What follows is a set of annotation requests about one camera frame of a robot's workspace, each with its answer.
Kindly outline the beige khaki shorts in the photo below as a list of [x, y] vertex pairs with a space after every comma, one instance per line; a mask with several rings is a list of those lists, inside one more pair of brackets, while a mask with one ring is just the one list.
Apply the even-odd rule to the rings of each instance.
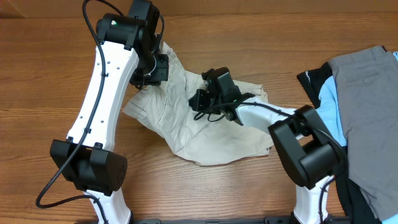
[[169, 58], [169, 78], [159, 86], [136, 93], [123, 109], [146, 128], [164, 138], [172, 152], [200, 166], [227, 164], [245, 157], [265, 156], [273, 145], [271, 136], [250, 126], [216, 116], [194, 119], [188, 101], [205, 82], [184, 69], [167, 44], [161, 52]]

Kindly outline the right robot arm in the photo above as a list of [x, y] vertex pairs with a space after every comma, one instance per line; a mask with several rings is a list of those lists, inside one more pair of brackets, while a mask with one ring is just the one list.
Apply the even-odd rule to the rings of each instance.
[[346, 172], [348, 158], [316, 110], [268, 104], [251, 93], [211, 93], [199, 89], [188, 101], [195, 120], [218, 114], [269, 134], [284, 170], [296, 184], [296, 205], [284, 223], [348, 223], [328, 215], [328, 188]]

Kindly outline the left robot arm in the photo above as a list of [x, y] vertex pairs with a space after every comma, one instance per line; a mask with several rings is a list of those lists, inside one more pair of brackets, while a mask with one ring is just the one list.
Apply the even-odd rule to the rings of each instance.
[[133, 223], [122, 184], [127, 159], [114, 153], [116, 125], [129, 84], [141, 89], [167, 81], [169, 63], [155, 34], [159, 13], [125, 17], [107, 13], [97, 23], [95, 66], [81, 110], [64, 141], [50, 155], [57, 174], [90, 199], [98, 223]]

